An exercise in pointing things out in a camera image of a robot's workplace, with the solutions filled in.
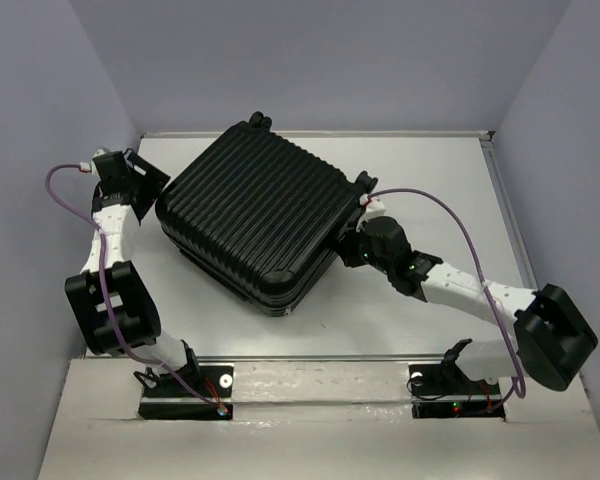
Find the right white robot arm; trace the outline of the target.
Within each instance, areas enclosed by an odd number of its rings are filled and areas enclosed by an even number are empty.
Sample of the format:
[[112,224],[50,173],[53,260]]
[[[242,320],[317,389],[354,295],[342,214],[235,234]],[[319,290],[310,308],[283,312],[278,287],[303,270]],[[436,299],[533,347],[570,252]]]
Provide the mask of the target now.
[[445,354],[442,384],[462,392],[475,381],[527,378],[562,392],[599,340],[568,293],[547,284],[539,290],[482,280],[441,258],[411,247],[403,228],[379,216],[349,230],[337,247],[345,266],[383,273],[400,294],[441,305],[495,325],[495,342],[461,339]]

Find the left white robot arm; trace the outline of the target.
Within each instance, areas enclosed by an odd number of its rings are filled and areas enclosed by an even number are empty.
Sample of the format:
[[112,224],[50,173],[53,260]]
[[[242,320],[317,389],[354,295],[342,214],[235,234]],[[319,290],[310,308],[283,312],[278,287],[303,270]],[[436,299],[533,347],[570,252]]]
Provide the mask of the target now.
[[65,294],[88,349],[123,354],[147,365],[139,377],[149,388],[166,382],[196,396],[203,379],[183,340],[161,327],[158,309],[132,263],[132,240],[170,177],[133,150],[99,149],[79,169],[98,178],[86,220],[94,228],[88,259],[65,281]]

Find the black hard-shell suitcase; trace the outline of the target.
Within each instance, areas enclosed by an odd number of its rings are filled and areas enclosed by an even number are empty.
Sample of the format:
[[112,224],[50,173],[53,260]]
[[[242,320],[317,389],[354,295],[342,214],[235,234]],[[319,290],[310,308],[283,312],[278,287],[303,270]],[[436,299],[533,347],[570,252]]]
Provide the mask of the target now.
[[378,180],[354,180],[273,132],[260,111],[222,133],[160,194],[156,216],[180,252],[263,314],[293,310],[355,227]]

